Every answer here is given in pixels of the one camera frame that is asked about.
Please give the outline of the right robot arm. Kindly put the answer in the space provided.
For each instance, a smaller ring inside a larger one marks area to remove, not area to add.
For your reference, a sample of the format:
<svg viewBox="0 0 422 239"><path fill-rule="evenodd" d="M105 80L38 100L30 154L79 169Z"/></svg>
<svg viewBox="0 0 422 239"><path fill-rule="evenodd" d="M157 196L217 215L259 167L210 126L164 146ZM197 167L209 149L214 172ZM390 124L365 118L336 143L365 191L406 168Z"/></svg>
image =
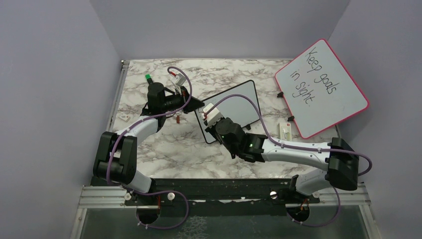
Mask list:
<svg viewBox="0 0 422 239"><path fill-rule="evenodd" d="M245 132L230 118L205 123L210 133L230 153L232 158L247 162L289 162L311 166L313 171L292 177L288 198L295 203L314 192L334 187L354 191L358 184L358 163L352 150L341 148L345 142L333 138L331 143L300 143L287 146L283 141L262 134Z"/></svg>

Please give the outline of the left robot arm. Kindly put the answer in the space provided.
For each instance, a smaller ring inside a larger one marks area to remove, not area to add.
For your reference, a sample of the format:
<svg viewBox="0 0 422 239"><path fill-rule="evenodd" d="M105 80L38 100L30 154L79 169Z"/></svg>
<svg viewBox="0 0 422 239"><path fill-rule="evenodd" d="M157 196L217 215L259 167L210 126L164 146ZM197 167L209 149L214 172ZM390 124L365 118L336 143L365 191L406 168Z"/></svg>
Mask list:
<svg viewBox="0 0 422 239"><path fill-rule="evenodd" d="M100 136L93 175L138 191L137 197L144 204L153 203L157 193L151 187L153 180L137 171L138 146L164 126L167 113L181 109L188 114L204 105L183 86L173 92L161 83L148 80L147 103L138 121L118 132L106 131Z"/></svg>

